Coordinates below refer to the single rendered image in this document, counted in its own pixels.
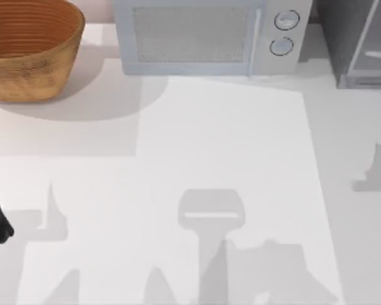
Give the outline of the microwave oven door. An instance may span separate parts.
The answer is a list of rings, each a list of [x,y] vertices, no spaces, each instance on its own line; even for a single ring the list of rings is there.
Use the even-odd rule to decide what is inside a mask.
[[[248,75],[264,0],[112,0],[126,75]]]

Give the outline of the microwave knob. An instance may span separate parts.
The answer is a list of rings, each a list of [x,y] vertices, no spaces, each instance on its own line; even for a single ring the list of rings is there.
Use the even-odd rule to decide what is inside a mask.
[[[281,37],[271,42],[269,46],[270,52],[277,57],[285,56],[294,49],[294,42],[288,37]]]
[[[300,21],[300,15],[295,10],[279,12],[275,19],[275,26],[281,31],[294,29]]]

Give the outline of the pale microwave oven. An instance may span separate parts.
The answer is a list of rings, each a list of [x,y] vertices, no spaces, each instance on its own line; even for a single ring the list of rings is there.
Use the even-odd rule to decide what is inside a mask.
[[[292,73],[299,60],[312,0],[264,0],[264,2],[266,7],[263,9],[260,19],[252,76]],[[274,24],[274,19],[279,12],[287,10],[295,10],[300,15],[300,21],[292,30],[279,30]],[[277,57],[270,52],[269,46],[273,40],[281,37],[290,38],[294,42],[294,49],[285,56]]]

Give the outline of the brown woven basket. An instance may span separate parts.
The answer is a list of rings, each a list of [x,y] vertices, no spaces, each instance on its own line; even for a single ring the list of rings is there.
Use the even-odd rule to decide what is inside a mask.
[[[40,102],[69,80],[85,26],[69,0],[0,0],[0,102]]]

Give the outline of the grey cabinet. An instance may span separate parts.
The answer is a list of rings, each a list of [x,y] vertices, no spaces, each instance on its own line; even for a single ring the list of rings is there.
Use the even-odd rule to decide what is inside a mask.
[[[381,0],[317,0],[339,89],[381,89]]]

